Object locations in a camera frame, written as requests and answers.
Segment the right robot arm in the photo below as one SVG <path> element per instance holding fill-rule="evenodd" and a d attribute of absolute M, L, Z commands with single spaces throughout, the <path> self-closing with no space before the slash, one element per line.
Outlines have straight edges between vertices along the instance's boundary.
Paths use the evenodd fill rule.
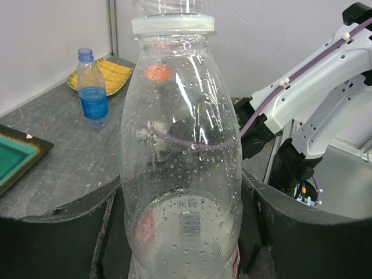
<path fill-rule="evenodd" d="M 308 105 L 321 104 L 274 156 L 269 185 L 307 203 L 320 203 L 320 189 L 307 183 L 327 147 L 371 101 L 371 8 L 357 2 L 342 14 L 343 25 L 315 53 L 270 86 L 239 101 L 235 112 L 245 159 L 282 134 Z"/>

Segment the blue label plastic bottle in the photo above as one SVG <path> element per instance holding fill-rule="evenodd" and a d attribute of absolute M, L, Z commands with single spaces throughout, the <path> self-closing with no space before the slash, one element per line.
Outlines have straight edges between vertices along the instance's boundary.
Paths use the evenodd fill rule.
<path fill-rule="evenodd" d="M 78 50 L 77 91 L 83 115 L 95 129 L 105 127 L 109 121 L 105 80 L 90 48 Z"/>

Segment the yellow bamboo pattern plate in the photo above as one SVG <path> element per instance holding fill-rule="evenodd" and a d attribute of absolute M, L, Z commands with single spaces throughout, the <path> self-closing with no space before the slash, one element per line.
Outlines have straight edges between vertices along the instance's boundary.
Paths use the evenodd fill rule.
<path fill-rule="evenodd" d="M 133 68 L 118 65 L 104 58 L 79 62 L 77 70 L 67 78 L 70 88 L 80 91 L 88 87 L 105 89 L 106 95 L 115 94 L 128 81 Z"/>

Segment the green square plate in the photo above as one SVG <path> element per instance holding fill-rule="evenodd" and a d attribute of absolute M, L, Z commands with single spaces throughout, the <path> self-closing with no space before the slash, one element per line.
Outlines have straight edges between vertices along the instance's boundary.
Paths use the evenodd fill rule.
<path fill-rule="evenodd" d="M 53 147 L 49 141 L 1 125 L 1 193 Z"/>

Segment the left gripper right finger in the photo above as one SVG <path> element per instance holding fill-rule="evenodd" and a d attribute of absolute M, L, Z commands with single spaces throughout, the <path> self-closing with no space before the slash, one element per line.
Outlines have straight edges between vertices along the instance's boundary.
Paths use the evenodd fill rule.
<path fill-rule="evenodd" d="M 239 271 L 249 278 L 371 278 L 371 219 L 306 206 L 242 176 Z"/>

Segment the white cap clear bottle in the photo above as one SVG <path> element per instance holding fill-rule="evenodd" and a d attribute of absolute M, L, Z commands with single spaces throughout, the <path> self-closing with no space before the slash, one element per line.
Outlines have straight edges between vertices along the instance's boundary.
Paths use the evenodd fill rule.
<path fill-rule="evenodd" d="M 134 1 L 139 59 L 121 121 L 124 225 L 135 278 L 236 278 L 242 223 L 242 149 L 232 100 L 209 51 L 204 1 Z M 169 44 L 171 78 L 144 76 L 146 48 Z M 167 128 L 170 156 L 136 139 Z"/>

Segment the orange white floral bowl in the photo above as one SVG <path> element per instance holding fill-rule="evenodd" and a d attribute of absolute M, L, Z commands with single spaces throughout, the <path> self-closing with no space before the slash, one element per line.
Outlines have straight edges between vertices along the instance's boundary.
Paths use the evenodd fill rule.
<path fill-rule="evenodd" d="M 172 76 L 172 70 L 167 63 L 166 54 L 170 50 L 169 44 L 155 44 L 146 48 L 146 63 L 144 76 L 154 83 L 167 82 Z"/>

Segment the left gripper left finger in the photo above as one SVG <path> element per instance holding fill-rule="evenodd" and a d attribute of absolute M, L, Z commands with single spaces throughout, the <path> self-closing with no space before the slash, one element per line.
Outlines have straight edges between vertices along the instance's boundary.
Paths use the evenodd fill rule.
<path fill-rule="evenodd" d="M 124 278 L 120 179 L 41 216 L 1 217 L 1 278 Z"/>

